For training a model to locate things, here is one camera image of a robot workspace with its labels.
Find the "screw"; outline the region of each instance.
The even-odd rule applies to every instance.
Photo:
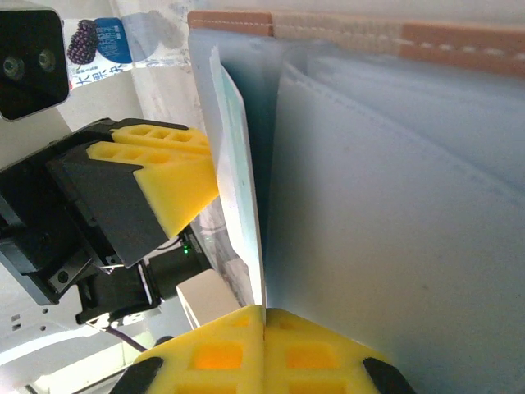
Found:
[[[57,279],[58,279],[58,281],[60,283],[67,283],[67,280],[69,279],[69,275],[67,274],[66,271],[60,271],[58,273],[58,278]]]
[[[46,245],[49,243],[49,240],[50,240],[50,236],[47,232],[45,232],[44,234],[42,234],[42,236],[40,237],[40,244],[42,245]]]

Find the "tan leather strip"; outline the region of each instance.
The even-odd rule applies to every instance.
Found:
[[[326,39],[347,50],[525,78],[525,27],[454,25],[296,11],[192,11],[191,28]]]
[[[227,30],[236,33],[273,36],[272,14],[253,11],[192,11],[190,29]]]
[[[399,55],[469,70],[525,77],[525,28],[409,22]]]
[[[328,13],[274,11],[274,35],[280,39],[326,39],[369,53],[397,55],[402,24],[398,21]]]

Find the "camera lens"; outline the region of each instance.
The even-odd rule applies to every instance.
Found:
[[[39,65],[42,70],[46,72],[51,72],[55,69],[57,61],[55,60],[55,55],[49,49],[44,49],[39,54]]]
[[[24,62],[22,59],[10,56],[3,61],[3,73],[7,78],[20,80],[24,76]]]

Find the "blackberry image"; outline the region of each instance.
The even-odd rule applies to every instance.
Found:
[[[83,19],[79,22],[78,29],[71,37],[67,48],[67,57],[75,64],[89,64],[95,59],[97,46],[97,24]]]

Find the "yellow foam pad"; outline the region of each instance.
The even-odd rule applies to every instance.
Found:
[[[380,353],[281,309],[249,306],[144,352],[165,360],[148,394],[377,394]]]
[[[267,311],[266,394],[377,394],[363,360],[385,356],[281,309]]]
[[[164,364],[148,394],[263,394],[263,312],[258,305],[144,352]]]
[[[210,155],[105,141],[89,146],[87,153],[95,160],[143,167],[134,172],[135,179],[168,238],[219,194]]]
[[[177,130],[153,125],[127,126],[113,130],[112,138],[121,144],[211,154],[208,138],[197,129]]]

